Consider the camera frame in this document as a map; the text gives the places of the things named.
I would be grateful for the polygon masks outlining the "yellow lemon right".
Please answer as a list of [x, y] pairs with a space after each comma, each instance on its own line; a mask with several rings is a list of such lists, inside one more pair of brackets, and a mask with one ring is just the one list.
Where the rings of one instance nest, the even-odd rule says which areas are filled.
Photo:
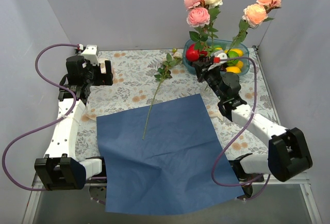
[[242, 68], [243, 68], [243, 66], [244, 66], [244, 63], [241, 61], [241, 60], [239, 60], [237, 63], [236, 63], [236, 65], [235, 65], [237, 68], [239, 68], [240, 70], [242, 70]]

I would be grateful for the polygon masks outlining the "green eucalyptus stem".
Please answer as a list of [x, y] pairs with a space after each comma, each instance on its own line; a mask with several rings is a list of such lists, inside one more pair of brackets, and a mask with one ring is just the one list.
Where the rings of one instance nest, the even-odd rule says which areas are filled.
[[145, 122], [145, 126], [144, 126], [144, 131], [143, 131], [143, 136], [142, 139], [145, 139], [145, 135], [146, 135], [146, 130], [147, 130], [147, 125], [148, 125], [148, 121], [150, 118], [150, 113], [152, 111], [152, 107], [154, 105], [154, 101], [156, 98], [156, 95], [161, 87], [161, 84], [167, 80], [167, 79], [171, 79], [172, 75], [171, 75], [171, 70], [182, 63], [182, 53], [180, 53], [178, 51], [178, 49], [173, 48], [171, 53], [167, 53], [166, 54], [166, 59], [160, 64], [159, 68], [157, 69], [157, 73], [154, 75], [155, 81], [158, 83], [158, 86], [155, 90], [154, 96], [152, 98], [148, 113], [147, 113], [147, 118], [146, 118], [146, 122]]

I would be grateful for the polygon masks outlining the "red apple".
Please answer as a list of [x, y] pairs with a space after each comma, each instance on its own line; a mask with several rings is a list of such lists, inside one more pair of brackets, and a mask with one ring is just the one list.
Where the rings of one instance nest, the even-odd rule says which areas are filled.
[[194, 44], [190, 46], [186, 51], [186, 59], [190, 62], [198, 61], [200, 57], [199, 50], [194, 48]]

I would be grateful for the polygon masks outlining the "clear glass vase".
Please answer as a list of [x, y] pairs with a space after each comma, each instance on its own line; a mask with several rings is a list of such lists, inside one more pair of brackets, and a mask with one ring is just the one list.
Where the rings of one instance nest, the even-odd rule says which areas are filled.
[[201, 95], [205, 97], [210, 97], [213, 95], [213, 90], [206, 82], [203, 82], [201, 85]]

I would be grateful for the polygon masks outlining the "teal plastic fruit basket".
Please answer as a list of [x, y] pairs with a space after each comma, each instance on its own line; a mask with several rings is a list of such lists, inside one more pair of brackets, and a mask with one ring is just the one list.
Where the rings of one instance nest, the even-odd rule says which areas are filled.
[[[223, 49], [224, 47], [229, 48], [231, 41], [214, 39], [213, 43], [214, 43], [214, 45], [213, 45], [214, 51], [218, 51], [218, 50]], [[194, 50], [194, 44], [195, 44], [195, 42], [192, 41], [191, 39], [189, 39], [186, 42], [186, 44], [184, 46], [184, 50], [183, 50], [183, 65], [187, 68], [189, 73], [196, 75], [196, 71], [195, 71], [195, 68], [192, 66], [192, 62], [188, 60], [188, 57], [189, 58], [196, 57], [196, 51]], [[250, 55], [248, 48], [242, 43], [240, 43], [237, 47], [234, 47], [233, 49], [231, 49], [231, 51], [236, 52], [240, 57], [249, 57], [249, 55]], [[241, 63], [242, 67], [240, 68], [241, 73], [239, 73], [238, 75], [242, 76], [242, 75], [245, 75], [248, 73], [248, 71], [250, 69], [250, 65], [252, 63], [247, 59], [240, 59], [240, 61], [242, 61], [242, 63]]]

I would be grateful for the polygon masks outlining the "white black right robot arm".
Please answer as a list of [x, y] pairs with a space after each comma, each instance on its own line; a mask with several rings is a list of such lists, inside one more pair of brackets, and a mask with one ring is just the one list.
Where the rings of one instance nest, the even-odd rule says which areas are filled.
[[271, 174], [285, 182], [312, 167], [313, 162], [303, 132], [298, 128], [288, 129], [256, 113], [243, 100], [238, 74], [219, 69], [221, 59], [214, 57], [209, 62], [194, 62], [199, 82], [206, 82], [218, 97], [221, 115], [242, 126], [261, 140], [268, 148], [267, 154], [248, 153], [230, 162], [234, 177], [245, 181], [253, 174]]

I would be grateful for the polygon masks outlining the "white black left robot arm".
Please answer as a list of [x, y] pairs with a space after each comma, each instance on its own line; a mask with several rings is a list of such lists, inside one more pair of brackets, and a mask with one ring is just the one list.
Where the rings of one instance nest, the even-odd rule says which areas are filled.
[[43, 158], [35, 160], [35, 170], [46, 190], [82, 189], [86, 180], [94, 178], [103, 183], [110, 171], [103, 157], [77, 161], [75, 143], [81, 118], [86, 109], [91, 86], [111, 86], [111, 62], [93, 65], [83, 55], [66, 59], [67, 73], [61, 79], [58, 96], [59, 122]]

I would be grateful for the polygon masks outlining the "yellow lemon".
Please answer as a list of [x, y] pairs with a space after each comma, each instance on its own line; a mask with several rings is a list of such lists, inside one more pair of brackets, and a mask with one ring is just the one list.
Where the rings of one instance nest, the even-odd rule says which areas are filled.
[[243, 68], [243, 66], [244, 66], [244, 63], [241, 61], [241, 60], [239, 60], [237, 63], [236, 63], [236, 65], [235, 65], [237, 68], [239, 68], [240, 70], [242, 70], [242, 68]]
[[237, 52], [239, 54], [239, 57], [243, 56], [243, 54], [244, 54], [244, 52], [240, 49], [231, 49], [231, 50]]
[[237, 66], [229, 66], [229, 67], [226, 67], [226, 72], [239, 74], [239, 73], [241, 73], [241, 69]]

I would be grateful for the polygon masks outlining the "aluminium frame rail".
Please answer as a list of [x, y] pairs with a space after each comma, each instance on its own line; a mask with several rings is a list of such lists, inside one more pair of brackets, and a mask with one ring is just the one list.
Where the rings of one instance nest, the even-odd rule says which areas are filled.
[[[92, 177], [87, 181], [87, 183], [91, 183], [91, 182], [103, 183], [103, 182], [105, 182], [105, 177]], [[291, 179], [289, 179], [285, 182], [281, 182], [272, 175], [269, 179], [268, 184], [310, 184], [310, 178], [307, 173], [303, 172], [303, 173], [300, 173], [300, 174], [292, 177]], [[37, 175], [35, 175], [34, 180], [32, 182], [32, 187], [36, 188], [37, 186], [43, 187], [43, 184], [42, 184], [41, 180], [39, 179], [39, 177]]]

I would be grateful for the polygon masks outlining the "blue wrapping paper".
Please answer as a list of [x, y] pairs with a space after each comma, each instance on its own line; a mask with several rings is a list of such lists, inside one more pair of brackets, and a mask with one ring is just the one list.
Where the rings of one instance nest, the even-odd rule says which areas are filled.
[[243, 195], [199, 94], [100, 116], [106, 211], [195, 212]]

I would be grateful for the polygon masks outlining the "green lime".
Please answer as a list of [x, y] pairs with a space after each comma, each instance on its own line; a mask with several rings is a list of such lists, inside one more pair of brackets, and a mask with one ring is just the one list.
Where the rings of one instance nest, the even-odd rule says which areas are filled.
[[239, 54], [235, 51], [230, 50], [227, 52], [227, 57], [230, 58], [230, 60], [227, 63], [235, 65], [238, 62], [238, 59], [236, 58], [239, 57]]

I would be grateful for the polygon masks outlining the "floral patterned tablecloth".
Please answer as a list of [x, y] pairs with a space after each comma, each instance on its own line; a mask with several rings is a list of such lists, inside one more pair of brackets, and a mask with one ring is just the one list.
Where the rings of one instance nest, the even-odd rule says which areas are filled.
[[[112, 86], [91, 87], [87, 107], [103, 108], [110, 111], [111, 108], [138, 108], [151, 104], [154, 92], [158, 86], [154, 75], [160, 63], [166, 59], [169, 50], [136, 50], [136, 51], [101, 51], [99, 58], [111, 60], [114, 67], [114, 79]], [[257, 66], [257, 107], [256, 111], [272, 122], [280, 124], [277, 113], [272, 105], [270, 94], [267, 90], [262, 71], [258, 64], [256, 51], [248, 48], [249, 57]], [[247, 74], [240, 76], [240, 96], [252, 107], [254, 102], [254, 73], [253, 66]], [[177, 98], [187, 97], [201, 93], [201, 85], [196, 81], [196, 76], [188, 72], [183, 65], [171, 70], [172, 79], [166, 80], [156, 95], [154, 104]], [[201, 95], [204, 104], [215, 105], [218, 110], [218, 100], [213, 94], [210, 97]], [[225, 147], [230, 140], [241, 130], [241, 127], [233, 124], [223, 117], [223, 121], [211, 118], [214, 129], [221, 146]], [[226, 150], [228, 159], [235, 159], [247, 153], [267, 154], [266, 145], [257, 139], [249, 131], [242, 135]], [[96, 121], [88, 119], [80, 121], [75, 143], [75, 154], [78, 161], [85, 158], [100, 156], [97, 147]]]

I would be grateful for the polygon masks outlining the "wrapped toilet paper roll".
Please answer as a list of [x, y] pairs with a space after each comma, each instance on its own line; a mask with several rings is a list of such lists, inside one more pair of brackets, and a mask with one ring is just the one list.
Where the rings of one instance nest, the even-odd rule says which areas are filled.
[[[100, 68], [101, 68], [101, 73], [102, 73], [102, 74], [106, 74], [106, 73], [107, 73], [106, 66], [105, 66], [105, 62], [106, 62], [106, 61], [111, 62], [109, 59], [106, 59], [106, 58], [99, 58], [99, 63], [100, 63]], [[113, 67], [113, 65], [112, 65], [112, 62], [111, 62], [111, 73], [112, 73], [113, 75], [115, 75], [115, 73], [114, 73], [114, 67]]]

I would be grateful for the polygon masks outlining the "yellow lemon top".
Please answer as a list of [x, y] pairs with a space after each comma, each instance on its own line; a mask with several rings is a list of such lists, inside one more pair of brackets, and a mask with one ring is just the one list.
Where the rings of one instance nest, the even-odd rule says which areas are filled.
[[244, 52], [240, 49], [231, 49], [231, 50], [237, 52], [239, 54], [239, 57], [243, 56], [243, 54], [244, 54]]

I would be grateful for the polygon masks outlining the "yellow lemon front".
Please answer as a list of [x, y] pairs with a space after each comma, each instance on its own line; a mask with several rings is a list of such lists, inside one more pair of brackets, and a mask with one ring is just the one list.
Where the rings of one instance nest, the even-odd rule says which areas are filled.
[[239, 74], [239, 73], [241, 73], [241, 69], [237, 66], [229, 66], [229, 67], [226, 67], [226, 72]]

